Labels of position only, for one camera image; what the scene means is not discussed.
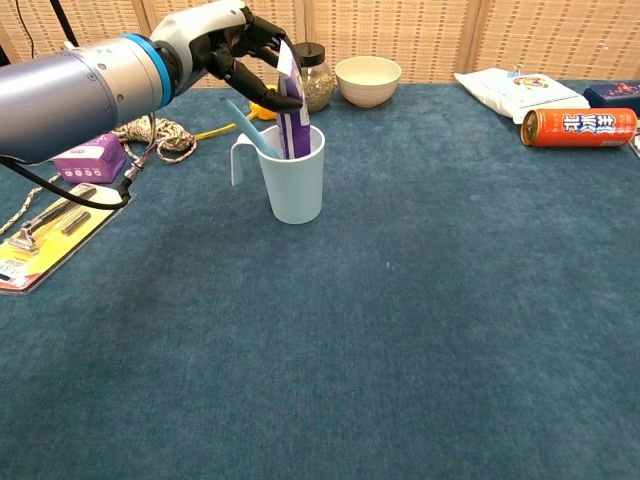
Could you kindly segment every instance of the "white bag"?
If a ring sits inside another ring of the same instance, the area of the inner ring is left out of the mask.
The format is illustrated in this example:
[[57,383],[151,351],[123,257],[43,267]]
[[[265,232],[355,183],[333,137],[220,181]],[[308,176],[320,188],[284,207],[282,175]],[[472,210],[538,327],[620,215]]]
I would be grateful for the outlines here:
[[527,112],[535,108],[590,108],[585,97],[538,73],[518,75],[488,68],[453,75],[480,102],[518,125]]

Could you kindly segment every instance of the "robotic arm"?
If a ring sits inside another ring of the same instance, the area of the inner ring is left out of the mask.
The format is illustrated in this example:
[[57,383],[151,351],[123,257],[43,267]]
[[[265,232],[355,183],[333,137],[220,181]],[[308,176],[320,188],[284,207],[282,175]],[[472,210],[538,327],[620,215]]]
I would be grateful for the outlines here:
[[0,163],[46,161],[160,110],[208,73],[271,111],[295,111],[299,101],[267,89],[237,60],[275,67],[281,42],[290,42],[286,33],[244,2],[217,0],[168,15],[150,38],[123,34],[2,67]]

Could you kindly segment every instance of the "white bowl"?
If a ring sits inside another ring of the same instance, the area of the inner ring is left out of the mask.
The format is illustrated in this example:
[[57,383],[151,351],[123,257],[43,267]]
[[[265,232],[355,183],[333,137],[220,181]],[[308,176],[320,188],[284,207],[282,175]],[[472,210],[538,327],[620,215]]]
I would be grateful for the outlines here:
[[338,62],[335,72],[342,96],[364,108],[375,107],[391,98],[402,75],[396,62],[366,55]]

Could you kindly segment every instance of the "woven wall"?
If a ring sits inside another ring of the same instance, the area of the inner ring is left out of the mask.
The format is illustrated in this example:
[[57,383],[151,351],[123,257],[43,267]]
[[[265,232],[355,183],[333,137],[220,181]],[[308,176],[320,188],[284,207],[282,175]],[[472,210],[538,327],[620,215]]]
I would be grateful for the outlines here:
[[[36,55],[59,50],[64,35],[48,0],[19,0]],[[207,0],[61,0],[79,42],[122,32],[148,34],[168,13]],[[454,72],[489,66],[558,79],[640,79],[640,0],[254,0],[257,15],[294,41],[317,41],[335,65],[382,55],[402,82],[449,82]],[[30,57],[15,0],[0,0],[0,42],[13,61]],[[245,63],[266,82],[274,70]],[[214,78],[201,87],[222,87]]]

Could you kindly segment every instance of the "orange can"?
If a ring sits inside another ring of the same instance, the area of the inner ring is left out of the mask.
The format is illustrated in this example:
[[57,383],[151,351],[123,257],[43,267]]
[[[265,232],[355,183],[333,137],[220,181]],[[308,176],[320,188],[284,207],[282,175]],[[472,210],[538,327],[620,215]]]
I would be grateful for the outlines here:
[[619,147],[637,128],[630,108],[542,108],[524,117],[520,138],[530,147]]

